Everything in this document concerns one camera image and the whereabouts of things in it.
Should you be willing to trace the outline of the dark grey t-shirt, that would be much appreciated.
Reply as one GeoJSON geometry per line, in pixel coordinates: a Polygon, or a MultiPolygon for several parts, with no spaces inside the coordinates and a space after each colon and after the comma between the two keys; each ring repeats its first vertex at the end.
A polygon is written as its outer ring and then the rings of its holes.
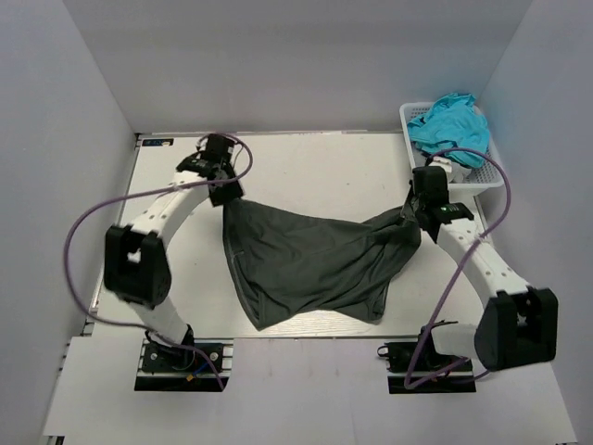
{"type": "Polygon", "coordinates": [[[380,321],[391,280],[422,239],[400,208],[349,222],[236,199],[224,206],[222,218],[235,292],[257,330],[313,311],[380,321]]]}

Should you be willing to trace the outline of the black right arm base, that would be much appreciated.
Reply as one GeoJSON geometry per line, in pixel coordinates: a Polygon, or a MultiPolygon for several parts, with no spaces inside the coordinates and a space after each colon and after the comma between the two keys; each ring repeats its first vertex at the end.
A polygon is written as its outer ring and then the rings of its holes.
{"type": "Polygon", "coordinates": [[[465,359],[455,368],[443,371],[443,368],[453,365],[459,358],[436,353],[431,339],[423,347],[411,373],[410,382],[414,383],[431,374],[435,374],[435,376],[414,389],[407,389],[404,380],[417,343],[417,337],[390,338],[377,348],[377,357],[384,360],[386,364],[390,395],[470,394],[476,392],[472,362],[465,359]]]}

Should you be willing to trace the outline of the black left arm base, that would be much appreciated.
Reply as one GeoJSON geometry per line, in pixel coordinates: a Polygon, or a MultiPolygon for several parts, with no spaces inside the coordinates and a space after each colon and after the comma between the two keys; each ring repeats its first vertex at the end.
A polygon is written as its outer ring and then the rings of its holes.
{"type": "Polygon", "coordinates": [[[172,349],[145,339],[140,351],[134,390],[137,392],[222,392],[232,370],[233,342],[230,339],[195,341],[214,365],[219,385],[207,361],[199,354],[172,349]]]}

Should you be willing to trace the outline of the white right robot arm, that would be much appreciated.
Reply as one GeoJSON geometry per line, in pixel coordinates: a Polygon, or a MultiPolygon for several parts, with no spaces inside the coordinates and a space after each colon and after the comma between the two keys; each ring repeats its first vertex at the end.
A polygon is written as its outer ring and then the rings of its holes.
{"type": "Polygon", "coordinates": [[[464,204],[451,203],[443,188],[431,194],[412,185],[402,215],[418,223],[457,263],[483,306],[478,324],[434,324],[418,347],[425,367],[440,369],[457,356],[475,359],[488,371],[500,371],[556,358],[556,295],[517,274],[481,238],[464,204]]]}

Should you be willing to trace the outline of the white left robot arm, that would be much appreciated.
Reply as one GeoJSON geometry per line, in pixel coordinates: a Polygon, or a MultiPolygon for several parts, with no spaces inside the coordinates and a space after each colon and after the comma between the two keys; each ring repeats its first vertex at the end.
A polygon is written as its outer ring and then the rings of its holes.
{"type": "Polygon", "coordinates": [[[162,345],[177,370],[196,358],[193,330],[170,297],[172,273],[167,249],[185,220],[208,200],[214,207],[243,195],[227,159],[184,159],[170,184],[146,210],[124,226],[111,226],[105,239],[104,287],[140,318],[148,338],[162,345]]]}

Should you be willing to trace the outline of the light grey garment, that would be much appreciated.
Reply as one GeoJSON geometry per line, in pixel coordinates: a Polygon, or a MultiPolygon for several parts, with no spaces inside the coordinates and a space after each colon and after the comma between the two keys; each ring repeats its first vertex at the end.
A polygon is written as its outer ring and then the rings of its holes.
{"type": "Polygon", "coordinates": [[[459,163],[451,162],[445,166],[448,182],[451,184],[462,184],[470,175],[472,170],[466,168],[459,163]]]}

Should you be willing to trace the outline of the white plastic laundry basket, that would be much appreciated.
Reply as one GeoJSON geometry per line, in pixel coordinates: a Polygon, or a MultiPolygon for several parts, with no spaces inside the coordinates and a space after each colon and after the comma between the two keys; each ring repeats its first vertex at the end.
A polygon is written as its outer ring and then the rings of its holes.
{"type": "MultiPolygon", "coordinates": [[[[399,108],[401,127],[412,169],[423,166],[425,156],[411,142],[407,124],[413,118],[428,111],[432,105],[432,102],[415,102],[404,103],[399,108]]],[[[503,185],[504,182],[498,170],[486,161],[480,169],[471,170],[461,182],[451,182],[448,185],[448,189],[455,196],[475,197],[487,189],[498,188],[503,185]]]]}

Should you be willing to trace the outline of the blue table label sticker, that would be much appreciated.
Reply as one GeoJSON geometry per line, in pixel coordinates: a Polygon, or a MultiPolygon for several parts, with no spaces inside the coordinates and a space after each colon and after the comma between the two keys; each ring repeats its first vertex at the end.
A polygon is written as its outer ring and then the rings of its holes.
{"type": "Polygon", "coordinates": [[[173,144],[173,138],[148,138],[142,141],[141,146],[172,146],[173,144]]]}

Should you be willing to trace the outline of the cyan t-shirt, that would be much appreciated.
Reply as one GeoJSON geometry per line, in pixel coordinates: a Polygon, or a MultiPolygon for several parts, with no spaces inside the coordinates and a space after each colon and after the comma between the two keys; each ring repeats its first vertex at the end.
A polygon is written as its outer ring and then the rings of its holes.
{"type": "Polygon", "coordinates": [[[485,116],[474,110],[472,94],[451,93],[440,97],[424,113],[407,123],[410,141],[425,156],[462,147],[486,154],[490,132],[485,116]]]}

